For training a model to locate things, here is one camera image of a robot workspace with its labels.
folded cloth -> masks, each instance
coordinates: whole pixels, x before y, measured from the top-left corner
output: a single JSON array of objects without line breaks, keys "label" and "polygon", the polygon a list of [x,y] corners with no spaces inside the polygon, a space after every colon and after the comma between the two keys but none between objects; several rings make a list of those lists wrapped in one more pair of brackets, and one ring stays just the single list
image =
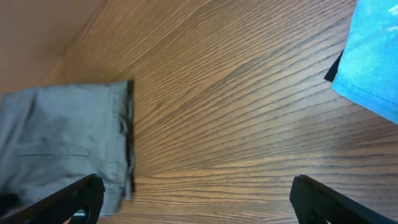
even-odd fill
[{"label": "folded cloth", "polygon": [[131,193],[131,82],[33,88],[0,104],[0,195],[26,207],[89,174],[105,186],[102,216]]},{"label": "folded cloth", "polygon": [[332,88],[398,124],[397,0],[358,0]]}]

folded gray shirt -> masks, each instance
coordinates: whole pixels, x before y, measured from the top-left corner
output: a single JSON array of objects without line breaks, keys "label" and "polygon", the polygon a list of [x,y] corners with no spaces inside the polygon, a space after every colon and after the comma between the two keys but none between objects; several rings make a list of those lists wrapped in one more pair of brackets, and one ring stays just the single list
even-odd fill
[{"label": "folded gray shirt", "polygon": [[102,216],[130,198],[132,82],[33,88],[0,104],[0,195],[29,206],[89,174],[105,186]]}]

dark gray folded fabric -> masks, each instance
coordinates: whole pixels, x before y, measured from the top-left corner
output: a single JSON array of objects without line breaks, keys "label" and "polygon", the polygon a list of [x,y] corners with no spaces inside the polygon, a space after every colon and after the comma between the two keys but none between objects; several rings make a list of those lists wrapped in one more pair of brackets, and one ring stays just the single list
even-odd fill
[{"label": "dark gray folded fabric", "polygon": [[0,104],[0,195],[31,205],[88,174],[106,188],[101,214],[130,197],[131,82],[8,93]]}]

blue fabric hem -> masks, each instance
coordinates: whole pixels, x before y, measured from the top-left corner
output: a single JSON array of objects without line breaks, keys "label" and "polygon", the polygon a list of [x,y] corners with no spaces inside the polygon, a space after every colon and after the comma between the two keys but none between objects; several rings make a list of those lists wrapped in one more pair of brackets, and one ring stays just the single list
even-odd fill
[{"label": "blue fabric hem", "polygon": [[352,102],[398,124],[398,106],[395,103],[365,91],[349,81],[340,78],[339,75],[333,81],[332,89]]}]

blue cloth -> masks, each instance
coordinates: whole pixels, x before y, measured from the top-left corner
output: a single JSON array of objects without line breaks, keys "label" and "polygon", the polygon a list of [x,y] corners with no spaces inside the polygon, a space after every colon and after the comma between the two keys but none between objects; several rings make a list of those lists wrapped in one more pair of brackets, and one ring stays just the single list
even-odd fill
[{"label": "blue cloth", "polygon": [[332,88],[398,124],[398,0],[359,0]]}]

